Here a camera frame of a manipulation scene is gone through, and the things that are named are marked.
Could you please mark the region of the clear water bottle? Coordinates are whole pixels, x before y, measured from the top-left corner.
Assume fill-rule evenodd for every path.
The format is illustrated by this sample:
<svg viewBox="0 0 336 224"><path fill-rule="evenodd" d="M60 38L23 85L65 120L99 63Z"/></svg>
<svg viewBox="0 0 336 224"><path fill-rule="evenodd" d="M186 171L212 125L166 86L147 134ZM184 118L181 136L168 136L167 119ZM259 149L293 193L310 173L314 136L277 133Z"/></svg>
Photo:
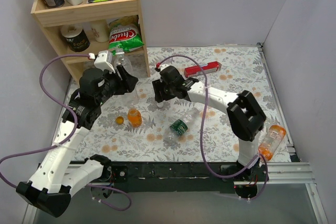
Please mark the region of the clear water bottle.
<svg viewBox="0 0 336 224"><path fill-rule="evenodd" d="M134 107L139 103L139 96L135 88L138 78L134 76L131 61L122 48L116 49L115 56L113 66L122 78L125 87L125 94L122 98L123 105L129 108Z"/></svg>

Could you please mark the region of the orange juice bottle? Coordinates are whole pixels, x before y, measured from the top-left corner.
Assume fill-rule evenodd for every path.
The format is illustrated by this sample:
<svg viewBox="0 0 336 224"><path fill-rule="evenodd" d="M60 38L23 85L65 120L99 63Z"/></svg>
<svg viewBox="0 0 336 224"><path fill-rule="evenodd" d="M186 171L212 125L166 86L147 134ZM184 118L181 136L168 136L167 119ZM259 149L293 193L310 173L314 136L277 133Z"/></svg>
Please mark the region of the orange juice bottle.
<svg viewBox="0 0 336 224"><path fill-rule="evenodd" d="M130 108L128 111L128 121L133 127L139 127L142 124L141 113L135 108Z"/></svg>

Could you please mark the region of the gold bottle cap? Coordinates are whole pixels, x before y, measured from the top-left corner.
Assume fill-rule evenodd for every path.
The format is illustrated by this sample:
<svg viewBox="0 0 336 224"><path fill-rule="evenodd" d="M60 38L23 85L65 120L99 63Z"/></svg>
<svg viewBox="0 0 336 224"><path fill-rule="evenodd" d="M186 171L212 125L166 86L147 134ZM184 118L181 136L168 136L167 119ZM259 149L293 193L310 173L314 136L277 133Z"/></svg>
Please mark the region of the gold bottle cap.
<svg viewBox="0 0 336 224"><path fill-rule="evenodd" d="M124 118L122 116L119 116L115 119L116 124L121 125L124 123Z"/></svg>

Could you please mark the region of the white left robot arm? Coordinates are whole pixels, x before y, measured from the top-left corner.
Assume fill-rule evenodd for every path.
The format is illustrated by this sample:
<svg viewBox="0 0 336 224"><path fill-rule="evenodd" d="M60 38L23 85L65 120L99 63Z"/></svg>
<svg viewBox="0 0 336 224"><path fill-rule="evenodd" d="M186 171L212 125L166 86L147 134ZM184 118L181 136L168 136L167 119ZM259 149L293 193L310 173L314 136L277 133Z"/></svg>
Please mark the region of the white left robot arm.
<svg viewBox="0 0 336 224"><path fill-rule="evenodd" d="M113 184L120 180L119 169L103 155L95 154L70 174L66 170L83 139L101 114L102 105L114 95L134 90L138 79L123 66L108 71L87 69L79 88L71 95L51 149L27 182L20 182L16 192L30 205L60 217L72 196L91 182Z"/></svg>

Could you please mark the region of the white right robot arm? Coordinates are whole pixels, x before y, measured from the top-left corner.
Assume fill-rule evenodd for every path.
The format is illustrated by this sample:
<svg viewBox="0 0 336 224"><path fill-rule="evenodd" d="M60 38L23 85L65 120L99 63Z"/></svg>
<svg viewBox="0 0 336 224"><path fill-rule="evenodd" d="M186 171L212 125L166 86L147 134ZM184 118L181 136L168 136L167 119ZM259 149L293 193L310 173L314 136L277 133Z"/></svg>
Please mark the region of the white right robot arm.
<svg viewBox="0 0 336 224"><path fill-rule="evenodd" d="M195 78L185 79L174 66L167 64L156 68L156 71L160 75L152 82L156 102L179 98L207 104L228 116L231 129L239 140L238 176L242 180L251 180L257 174L257 140L266 120L254 95L246 90L232 93L212 88Z"/></svg>

